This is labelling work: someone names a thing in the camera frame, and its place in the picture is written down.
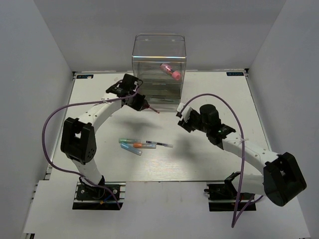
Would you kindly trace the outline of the green gel pen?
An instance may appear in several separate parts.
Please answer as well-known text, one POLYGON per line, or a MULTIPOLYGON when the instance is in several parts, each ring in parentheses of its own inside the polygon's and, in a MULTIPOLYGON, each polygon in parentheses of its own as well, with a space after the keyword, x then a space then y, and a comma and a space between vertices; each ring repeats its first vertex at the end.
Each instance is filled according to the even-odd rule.
POLYGON ((158 98, 156 98, 156 99, 154 99, 154 101, 156 101, 156 102, 174 102, 174 100, 172 100, 172 99, 158 99, 158 98))

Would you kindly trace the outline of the orange highlighter marker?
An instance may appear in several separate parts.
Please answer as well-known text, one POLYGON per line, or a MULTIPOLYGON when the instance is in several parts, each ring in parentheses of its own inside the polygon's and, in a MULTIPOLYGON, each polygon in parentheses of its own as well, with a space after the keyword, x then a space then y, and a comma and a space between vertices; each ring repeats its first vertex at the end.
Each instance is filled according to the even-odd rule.
POLYGON ((156 149, 157 145, 153 143, 134 143, 133 144, 134 148, 140 148, 140 149, 156 149))

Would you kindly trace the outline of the clear plastic drawer organizer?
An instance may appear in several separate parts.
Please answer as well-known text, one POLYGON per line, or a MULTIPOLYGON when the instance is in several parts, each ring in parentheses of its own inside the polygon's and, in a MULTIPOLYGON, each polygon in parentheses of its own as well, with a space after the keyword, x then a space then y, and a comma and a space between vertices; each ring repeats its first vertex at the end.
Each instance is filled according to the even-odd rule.
POLYGON ((178 34, 141 33, 135 36, 132 52, 134 76, 143 80, 140 94, 159 111, 174 111, 181 101, 186 70, 185 37, 178 34), (179 71, 181 79, 174 80, 160 69, 167 63, 179 71), (156 102, 154 99, 174 102, 156 102))

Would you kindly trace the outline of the blue gel pen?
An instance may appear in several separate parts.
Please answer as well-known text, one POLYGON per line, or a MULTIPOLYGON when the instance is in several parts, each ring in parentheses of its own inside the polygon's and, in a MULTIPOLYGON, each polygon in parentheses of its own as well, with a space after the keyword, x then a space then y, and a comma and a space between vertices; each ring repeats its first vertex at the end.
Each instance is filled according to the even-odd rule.
POLYGON ((169 147, 169 148, 173 148, 172 144, 168 144, 168 143, 163 143, 163 142, 156 142, 156 141, 146 141, 146 143, 150 143, 150 144, 155 144, 155 145, 160 145, 160 146, 164 146, 164 147, 169 147))

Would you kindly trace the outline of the red gel pen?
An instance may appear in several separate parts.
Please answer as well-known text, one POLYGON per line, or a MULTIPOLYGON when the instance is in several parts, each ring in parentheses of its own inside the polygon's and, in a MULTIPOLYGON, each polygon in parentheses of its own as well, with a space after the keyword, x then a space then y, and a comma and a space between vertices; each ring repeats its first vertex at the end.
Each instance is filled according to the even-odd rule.
POLYGON ((150 109, 150 110, 156 112, 157 114, 160 114, 160 112, 159 112, 158 110, 154 109, 154 108, 151 107, 150 105, 148 105, 148 109, 150 109))

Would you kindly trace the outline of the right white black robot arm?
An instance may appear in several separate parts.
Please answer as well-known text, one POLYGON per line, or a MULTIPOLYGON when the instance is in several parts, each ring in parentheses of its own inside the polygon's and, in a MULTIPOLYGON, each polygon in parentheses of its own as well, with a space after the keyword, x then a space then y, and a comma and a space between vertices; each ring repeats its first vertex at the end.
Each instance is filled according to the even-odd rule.
POLYGON ((196 111, 181 103, 176 111, 180 127, 187 132, 205 133, 210 143, 238 157, 244 156, 245 162, 259 171, 258 175, 241 177, 240 172, 234 172, 228 176, 224 180, 228 197, 235 199, 242 193, 257 194, 282 207, 306 189, 306 181, 292 154, 278 154, 243 139, 235 129, 221 122, 214 105, 206 104, 196 111))

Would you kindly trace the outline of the blue highlighter marker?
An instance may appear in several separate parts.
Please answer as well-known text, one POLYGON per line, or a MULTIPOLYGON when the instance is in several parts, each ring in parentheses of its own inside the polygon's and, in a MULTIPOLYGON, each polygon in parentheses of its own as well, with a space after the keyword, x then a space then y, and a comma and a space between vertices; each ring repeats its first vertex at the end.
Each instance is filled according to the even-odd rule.
POLYGON ((127 144, 127 143, 121 143, 120 144, 121 148, 122 149, 125 149, 126 151, 129 151, 135 155, 138 155, 138 156, 141 156, 142 155, 142 151, 137 149, 137 148, 134 148, 133 146, 131 146, 130 144, 127 144))

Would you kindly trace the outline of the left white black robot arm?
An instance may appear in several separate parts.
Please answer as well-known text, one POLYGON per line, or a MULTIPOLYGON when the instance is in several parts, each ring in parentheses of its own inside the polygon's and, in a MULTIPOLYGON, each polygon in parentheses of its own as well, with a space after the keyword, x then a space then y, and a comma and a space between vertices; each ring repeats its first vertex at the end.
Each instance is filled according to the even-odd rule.
POLYGON ((76 166, 81 174, 80 183, 95 199, 105 194, 105 179, 99 172, 94 156, 97 152, 95 134, 99 127, 120 110, 128 106, 136 111, 146 109, 149 104, 145 95, 138 93, 143 81, 129 74, 111 85, 93 107, 77 118, 64 121, 61 151, 76 166))

